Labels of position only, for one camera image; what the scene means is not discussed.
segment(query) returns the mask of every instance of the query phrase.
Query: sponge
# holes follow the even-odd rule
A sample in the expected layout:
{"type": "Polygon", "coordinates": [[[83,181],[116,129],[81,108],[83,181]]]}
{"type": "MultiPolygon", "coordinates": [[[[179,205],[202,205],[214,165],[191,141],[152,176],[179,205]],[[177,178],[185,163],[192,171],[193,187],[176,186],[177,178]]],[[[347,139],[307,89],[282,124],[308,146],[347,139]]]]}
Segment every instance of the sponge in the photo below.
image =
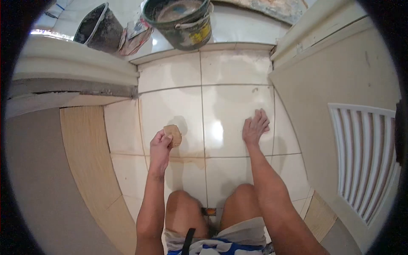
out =
{"type": "Polygon", "coordinates": [[[173,135],[173,140],[170,142],[169,147],[178,147],[181,144],[182,137],[177,125],[168,125],[163,127],[163,129],[166,136],[173,135]]]}

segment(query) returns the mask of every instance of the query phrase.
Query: leg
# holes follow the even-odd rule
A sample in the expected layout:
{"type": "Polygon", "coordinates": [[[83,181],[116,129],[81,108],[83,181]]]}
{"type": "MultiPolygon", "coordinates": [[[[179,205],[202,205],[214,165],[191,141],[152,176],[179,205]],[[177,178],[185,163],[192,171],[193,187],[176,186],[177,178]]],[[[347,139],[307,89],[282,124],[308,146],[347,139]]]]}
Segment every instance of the leg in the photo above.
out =
{"type": "Polygon", "coordinates": [[[166,229],[186,236],[195,228],[195,238],[208,238],[208,226],[201,214],[201,205],[185,191],[174,191],[166,206],[166,229]]]}
{"type": "Polygon", "coordinates": [[[241,184],[225,201],[220,231],[259,216],[261,216],[261,210],[254,186],[251,184],[241,184]]]}

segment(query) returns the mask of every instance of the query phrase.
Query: black strap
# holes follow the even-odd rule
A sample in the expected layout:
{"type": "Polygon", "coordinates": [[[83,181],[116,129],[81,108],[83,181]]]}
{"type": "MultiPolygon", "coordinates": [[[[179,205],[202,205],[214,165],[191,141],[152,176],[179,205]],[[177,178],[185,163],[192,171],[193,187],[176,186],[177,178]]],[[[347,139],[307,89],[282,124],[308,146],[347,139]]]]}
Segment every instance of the black strap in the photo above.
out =
{"type": "Polygon", "coordinates": [[[190,245],[193,240],[194,232],[195,228],[191,228],[188,230],[186,239],[184,241],[183,249],[181,250],[181,255],[188,255],[188,253],[190,252],[190,245]]]}

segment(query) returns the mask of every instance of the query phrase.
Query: wrist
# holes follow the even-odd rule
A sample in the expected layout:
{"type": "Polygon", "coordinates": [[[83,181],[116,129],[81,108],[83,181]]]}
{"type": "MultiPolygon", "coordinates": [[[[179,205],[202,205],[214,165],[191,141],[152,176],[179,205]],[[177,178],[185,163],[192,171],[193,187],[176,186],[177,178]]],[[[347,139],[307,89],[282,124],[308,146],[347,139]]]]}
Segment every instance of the wrist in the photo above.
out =
{"type": "Polygon", "coordinates": [[[259,143],[245,143],[246,148],[248,149],[248,152],[255,151],[255,150],[260,150],[259,148],[259,143]]]}
{"type": "Polygon", "coordinates": [[[150,163],[149,166],[149,175],[152,175],[157,178],[162,178],[164,177],[164,169],[160,164],[155,164],[153,162],[150,163]]]}

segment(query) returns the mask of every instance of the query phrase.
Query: knee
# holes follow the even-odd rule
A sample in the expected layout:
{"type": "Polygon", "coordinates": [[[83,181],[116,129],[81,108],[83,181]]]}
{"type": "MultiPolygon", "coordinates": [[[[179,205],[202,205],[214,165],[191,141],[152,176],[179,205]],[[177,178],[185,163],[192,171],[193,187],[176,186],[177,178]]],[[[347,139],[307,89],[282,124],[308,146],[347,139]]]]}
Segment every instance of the knee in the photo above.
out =
{"type": "Polygon", "coordinates": [[[199,206],[199,203],[196,199],[190,196],[186,191],[173,191],[169,198],[167,199],[167,205],[174,205],[176,207],[181,206],[199,206]]]}
{"type": "Polygon", "coordinates": [[[246,197],[253,198],[255,196],[255,187],[249,183],[241,184],[235,189],[233,195],[240,199],[246,197]]]}

